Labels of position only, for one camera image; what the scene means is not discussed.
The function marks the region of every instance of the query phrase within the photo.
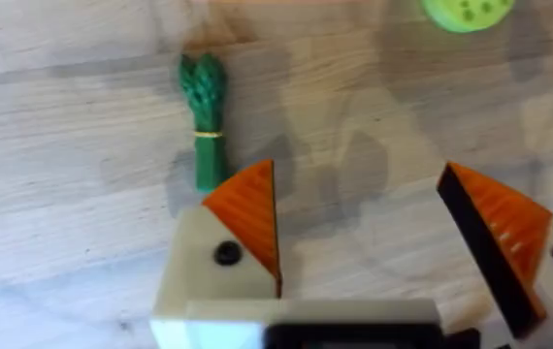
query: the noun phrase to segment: wood grain surface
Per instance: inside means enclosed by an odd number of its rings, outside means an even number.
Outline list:
[[[462,36],[406,1],[210,3],[215,24],[178,27],[53,3],[0,1],[0,348],[155,346],[167,244],[201,200],[176,30],[227,66],[233,165],[275,159],[286,297],[431,297],[460,329],[495,307],[435,192],[444,162],[553,210],[553,0]]]

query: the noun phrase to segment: green toy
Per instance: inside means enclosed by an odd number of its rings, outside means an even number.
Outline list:
[[[470,33],[499,23],[515,0],[422,0],[428,15],[442,28]]]
[[[196,186],[210,192],[229,176],[222,134],[227,90],[225,69],[211,54],[204,54],[196,62],[183,55],[179,84],[194,114]]]

